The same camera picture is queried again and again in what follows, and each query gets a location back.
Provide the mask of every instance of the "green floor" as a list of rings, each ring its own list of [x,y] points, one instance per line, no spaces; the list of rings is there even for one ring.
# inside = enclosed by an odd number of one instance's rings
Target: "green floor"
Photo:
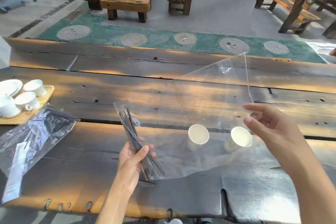
[[[84,25],[90,28],[89,35],[70,41],[79,41],[95,44],[107,44],[111,46],[124,46],[120,38],[128,33],[139,33],[145,35],[147,41],[139,46],[148,48],[164,48],[173,49],[186,52],[208,52],[208,53],[229,53],[220,46],[220,40],[226,37],[236,38],[243,40],[250,46],[248,55],[263,56],[263,57],[279,57],[288,58],[296,61],[306,61],[315,63],[324,63],[322,58],[318,56],[312,48],[310,48],[305,42],[294,40],[275,40],[268,38],[258,37],[244,37],[233,35],[221,35],[221,34],[205,34],[191,32],[196,36],[196,42],[194,44],[179,44],[174,40],[174,35],[179,32],[157,29],[145,29],[141,27],[121,27],[112,26],[113,22],[107,20],[107,15],[93,15],[90,11],[86,10],[82,6],[83,13],[80,13],[77,18],[69,19],[63,18],[39,36],[38,39],[47,40],[62,40],[57,37],[57,33],[68,26]],[[268,51],[264,47],[264,43],[267,41],[276,41],[285,45],[289,49],[287,54],[275,54]]]

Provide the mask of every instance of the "forearm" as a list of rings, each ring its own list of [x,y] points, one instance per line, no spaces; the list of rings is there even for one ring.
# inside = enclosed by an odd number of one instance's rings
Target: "forearm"
[[[292,175],[302,224],[336,223],[336,189],[315,156]]]
[[[95,224],[119,224],[123,222],[129,196],[113,184],[101,208]]]

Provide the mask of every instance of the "white paper cup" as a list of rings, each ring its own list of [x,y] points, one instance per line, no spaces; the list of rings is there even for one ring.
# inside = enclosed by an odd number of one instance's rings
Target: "white paper cup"
[[[37,97],[42,97],[44,96],[47,91],[45,90],[43,86],[43,82],[39,79],[32,80],[30,82],[27,82],[24,86],[23,89],[25,91],[32,91],[36,94]]]
[[[0,97],[0,116],[4,118],[12,118],[21,113],[21,109],[16,106],[11,96]]]
[[[191,151],[197,150],[209,140],[209,132],[206,127],[195,124],[188,129],[188,148]]]
[[[252,144],[252,135],[242,127],[234,127],[231,130],[231,136],[224,143],[224,149],[227,152],[234,152],[243,147],[248,147]]]
[[[40,107],[40,102],[36,98],[35,92],[27,91],[15,98],[15,103],[27,111],[36,110]]]

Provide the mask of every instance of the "clear plastic bag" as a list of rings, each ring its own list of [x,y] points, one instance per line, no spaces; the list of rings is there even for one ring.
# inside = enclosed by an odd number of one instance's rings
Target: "clear plastic bag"
[[[129,108],[146,143],[154,145],[155,160],[164,175],[149,179],[180,178],[222,166],[243,154],[246,147],[228,150],[225,142],[234,127],[243,127],[244,103],[252,97],[245,54],[218,61],[175,80],[162,80],[157,98],[147,103],[129,99],[116,102],[118,113]],[[200,124],[209,131],[208,141],[196,150],[188,143],[188,129]]]
[[[26,123],[0,137],[0,168],[8,177],[2,202],[20,195],[21,180],[79,121],[47,104]]]

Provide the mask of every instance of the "dark wooden table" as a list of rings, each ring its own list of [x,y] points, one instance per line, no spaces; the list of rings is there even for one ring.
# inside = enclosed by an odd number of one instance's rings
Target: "dark wooden table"
[[[87,43],[61,43],[33,39],[6,39],[13,47],[10,67],[0,70],[0,80],[23,82],[40,78],[54,85],[50,103],[81,118],[73,131],[45,155],[23,179],[22,196],[7,205],[37,209],[98,213],[115,176],[119,151],[127,137],[113,103],[131,99],[148,110],[148,120],[165,94],[165,83],[230,55],[190,53],[150,48],[123,48]],[[248,57],[251,94],[296,118],[308,143],[336,184],[336,71],[334,65],[295,62],[288,59]],[[245,64],[235,64],[245,73]],[[247,94],[242,81],[218,78],[185,78],[191,93],[204,95],[207,106],[227,90]],[[227,115],[243,124],[248,115],[240,104],[222,101]],[[189,108],[200,108],[191,103]],[[204,108],[208,118],[215,107]],[[160,128],[142,127],[143,135],[164,131],[167,137],[184,130],[171,129],[179,115],[158,116]],[[5,133],[13,126],[0,126]],[[216,125],[209,127],[216,130]],[[299,221],[296,193],[289,177],[265,145],[254,137],[257,148],[232,165],[195,173],[181,179],[140,181],[127,216],[166,218],[208,216],[233,221]],[[1,188],[6,178],[0,176]]]

